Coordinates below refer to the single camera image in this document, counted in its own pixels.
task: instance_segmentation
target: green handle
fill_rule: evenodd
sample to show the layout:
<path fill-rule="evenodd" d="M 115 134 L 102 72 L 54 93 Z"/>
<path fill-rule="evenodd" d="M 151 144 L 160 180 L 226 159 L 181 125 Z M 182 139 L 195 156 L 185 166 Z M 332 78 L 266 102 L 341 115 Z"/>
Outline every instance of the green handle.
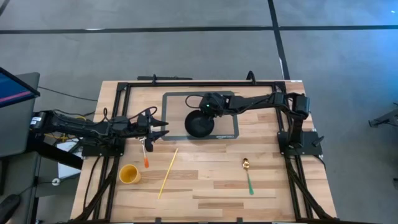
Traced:
<path fill-rule="evenodd" d="M 247 175 L 248 175 L 249 193 L 250 193 L 250 195 L 254 195 L 253 186 L 251 185 L 251 181 L 250 181 L 248 172 L 247 172 Z"/>

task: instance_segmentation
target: wooden tabletop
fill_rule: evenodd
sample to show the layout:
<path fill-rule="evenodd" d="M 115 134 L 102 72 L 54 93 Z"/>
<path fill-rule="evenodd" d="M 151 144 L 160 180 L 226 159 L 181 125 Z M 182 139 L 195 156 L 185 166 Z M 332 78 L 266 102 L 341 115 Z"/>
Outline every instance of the wooden tabletop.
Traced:
<path fill-rule="evenodd" d="M 285 82 L 288 93 L 304 93 L 302 82 Z M 108 114 L 112 113 L 117 83 L 103 82 L 95 121 L 102 119 L 104 107 L 107 107 Z M 154 117 L 161 119 L 162 97 L 165 93 L 190 91 L 232 91 L 241 96 L 272 92 L 266 86 L 137 87 L 131 90 L 127 116 L 156 106 L 159 110 Z M 182 110 L 186 107 L 185 104 L 180 106 Z M 148 169 L 144 167 L 141 143 L 137 139 L 128 139 L 125 153 L 120 158 L 119 170 L 126 164 L 133 164 L 138 167 L 142 179 L 138 184 L 123 184 L 117 179 L 111 221 L 154 222 L 155 217 L 161 217 L 165 222 L 235 222 L 236 217 L 243 217 L 248 222 L 294 221 L 285 162 L 279 153 L 275 109 L 247 111 L 238 115 L 238 124 L 237 139 L 156 141 L 154 151 L 147 153 L 150 163 Z M 313 128 L 312 117 L 309 116 L 303 129 L 311 131 Z M 162 198 L 157 199 L 176 148 L 179 148 L 178 154 Z M 250 161 L 249 175 L 254 195 L 249 194 L 246 173 L 241 166 L 243 158 Z M 83 198 L 95 159 L 90 157 L 83 163 L 71 218 L 83 210 Z M 313 156 L 302 156 L 302 160 L 309 191 L 323 209 L 335 217 L 323 165 Z M 87 203 L 98 188 L 101 165 L 102 159 L 95 167 Z M 302 194 L 298 189 L 297 192 L 300 211 L 305 217 Z M 105 192 L 100 218 L 104 217 L 107 197 L 108 193 Z"/>

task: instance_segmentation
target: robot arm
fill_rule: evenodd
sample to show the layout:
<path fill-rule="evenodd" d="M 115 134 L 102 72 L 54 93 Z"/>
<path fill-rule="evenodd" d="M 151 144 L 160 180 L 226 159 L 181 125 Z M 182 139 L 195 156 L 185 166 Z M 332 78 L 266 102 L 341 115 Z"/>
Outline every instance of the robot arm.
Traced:
<path fill-rule="evenodd" d="M 92 139 L 91 146 L 118 145 L 119 139 L 146 138 L 145 147 L 149 152 L 153 151 L 152 142 L 164 136 L 169 131 L 152 131 L 151 126 L 158 127 L 168 125 L 167 122 L 154 119 L 147 109 L 145 115 L 137 115 L 137 121 L 132 123 L 125 116 L 106 118 L 98 123 L 79 118 L 71 118 L 55 111 L 40 111 L 32 119 L 30 128 L 34 133 L 60 132 L 78 137 Z"/>
<path fill-rule="evenodd" d="M 245 98 L 242 96 L 224 96 L 218 93 L 206 93 L 196 111 L 192 111 L 185 120 L 185 128 L 192 136 L 202 138 L 211 133 L 214 127 L 213 119 L 223 115 L 237 115 L 247 110 L 262 108 L 278 108 L 284 112 L 288 119 L 293 119 L 289 130 L 290 145 L 302 147 L 303 121 L 309 115 L 310 100 L 297 93 L 283 94 L 279 92 L 270 95 Z"/>

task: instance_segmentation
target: yellow chopstick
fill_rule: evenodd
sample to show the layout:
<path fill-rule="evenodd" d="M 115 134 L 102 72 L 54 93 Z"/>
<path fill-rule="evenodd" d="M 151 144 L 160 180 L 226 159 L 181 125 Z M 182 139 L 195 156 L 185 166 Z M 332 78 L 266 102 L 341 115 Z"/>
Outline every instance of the yellow chopstick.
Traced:
<path fill-rule="evenodd" d="M 160 199 L 160 196 L 162 195 L 164 184 L 166 184 L 167 176 L 169 175 L 170 169 L 172 169 L 172 166 L 173 166 L 173 163 L 174 163 L 174 159 L 175 159 L 175 156 L 177 155 L 177 152 L 178 152 L 178 148 L 175 150 L 175 153 L 174 153 L 174 156 L 173 156 L 173 159 L 172 159 L 172 163 L 170 163 L 169 170 L 167 171 L 166 176 L 164 177 L 162 188 L 160 189 L 160 192 L 159 192 L 159 195 L 157 196 L 157 199 Z"/>

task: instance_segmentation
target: black mount plate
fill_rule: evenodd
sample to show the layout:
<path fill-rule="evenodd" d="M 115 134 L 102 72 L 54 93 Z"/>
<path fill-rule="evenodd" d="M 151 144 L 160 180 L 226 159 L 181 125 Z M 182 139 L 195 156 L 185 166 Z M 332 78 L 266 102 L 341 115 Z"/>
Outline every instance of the black mount plate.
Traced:
<path fill-rule="evenodd" d="M 119 157 L 124 154 L 124 139 L 116 139 L 116 144 L 111 149 L 109 147 L 101 146 L 83 146 L 81 156 L 105 156 L 105 157 Z"/>
<path fill-rule="evenodd" d="M 288 132 L 278 132 L 279 151 L 282 155 L 287 154 L 288 156 L 298 155 L 322 155 L 322 147 L 320 144 L 314 146 L 313 142 L 319 140 L 318 133 L 316 131 L 305 131 L 303 132 L 303 148 L 292 149 L 289 147 L 287 139 Z"/>

